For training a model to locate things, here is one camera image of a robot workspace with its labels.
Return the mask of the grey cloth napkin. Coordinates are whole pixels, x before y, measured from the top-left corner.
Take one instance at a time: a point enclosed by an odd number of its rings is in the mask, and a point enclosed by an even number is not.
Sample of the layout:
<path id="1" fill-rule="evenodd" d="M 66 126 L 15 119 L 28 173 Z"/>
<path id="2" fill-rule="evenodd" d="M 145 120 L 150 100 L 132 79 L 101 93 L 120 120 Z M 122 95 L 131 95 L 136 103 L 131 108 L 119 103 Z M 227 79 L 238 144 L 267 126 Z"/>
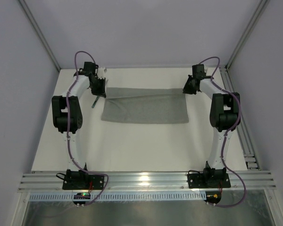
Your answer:
<path id="1" fill-rule="evenodd" d="M 131 124 L 189 122 L 181 89 L 107 88 L 102 121 Z"/>

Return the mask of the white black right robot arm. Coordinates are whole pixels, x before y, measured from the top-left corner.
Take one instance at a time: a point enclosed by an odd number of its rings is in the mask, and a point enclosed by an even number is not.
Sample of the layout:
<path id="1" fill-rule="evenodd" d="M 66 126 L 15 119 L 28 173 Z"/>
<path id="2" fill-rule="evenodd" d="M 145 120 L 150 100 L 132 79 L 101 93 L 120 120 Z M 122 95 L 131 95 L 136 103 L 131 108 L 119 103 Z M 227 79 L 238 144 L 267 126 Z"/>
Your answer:
<path id="1" fill-rule="evenodd" d="M 203 173 L 210 178 L 226 173 L 226 156 L 232 133 L 241 121 L 240 95 L 220 87 L 208 76 L 203 64 L 193 65 L 192 74 L 183 88 L 184 94 L 206 94 L 211 100 L 209 113 L 210 125 L 213 128 L 213 142 Z"/>

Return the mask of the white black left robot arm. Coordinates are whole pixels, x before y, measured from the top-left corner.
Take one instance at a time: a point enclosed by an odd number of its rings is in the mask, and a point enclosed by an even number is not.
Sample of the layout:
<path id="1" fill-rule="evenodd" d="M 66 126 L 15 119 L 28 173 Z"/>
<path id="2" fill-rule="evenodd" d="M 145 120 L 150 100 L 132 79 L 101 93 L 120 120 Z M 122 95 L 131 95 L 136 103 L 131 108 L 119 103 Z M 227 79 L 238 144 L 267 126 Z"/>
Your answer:
<path id="1" fill-rule="evenodd" d="M 83 125 L 80 98 L 88 89 L 94 96 L 106 97 L 106 78 L 98 76 L 98 69 L 97 64 L 85 62 L 83 68 L 75 72 L 67 90 L 51 99 L 53 125 L 62 134 L 66 143 L 68 168 L 72 170 L 87 171 L 79 141 Z"/>

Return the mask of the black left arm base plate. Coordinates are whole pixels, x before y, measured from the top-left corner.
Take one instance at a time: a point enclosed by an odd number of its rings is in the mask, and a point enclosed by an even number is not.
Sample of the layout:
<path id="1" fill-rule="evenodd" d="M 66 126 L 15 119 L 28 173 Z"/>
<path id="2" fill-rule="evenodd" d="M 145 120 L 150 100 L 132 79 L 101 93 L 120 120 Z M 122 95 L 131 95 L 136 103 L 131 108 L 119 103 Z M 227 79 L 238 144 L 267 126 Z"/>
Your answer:
<path id="1" fill-rule="evenodd" d="M 104 187 L 104 176 L 87 174 L 82 170 L 66 173 L 57 173 L 56 177 L 63 181 L 63 190 L 102 190 Z"/>

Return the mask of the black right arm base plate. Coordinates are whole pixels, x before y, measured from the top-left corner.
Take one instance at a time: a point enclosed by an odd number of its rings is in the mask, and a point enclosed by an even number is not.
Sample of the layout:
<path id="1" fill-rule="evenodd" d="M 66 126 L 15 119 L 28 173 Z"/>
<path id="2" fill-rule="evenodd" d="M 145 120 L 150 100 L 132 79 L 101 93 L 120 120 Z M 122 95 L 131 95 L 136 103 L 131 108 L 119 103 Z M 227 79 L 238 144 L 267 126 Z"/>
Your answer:
<path id="1" fill-rule="evenodd" d="M 189 188 L 231 188 L 231 182 L 227 173 L 224 175 L 206 175 L 204 173 L 187 173 Z"/>

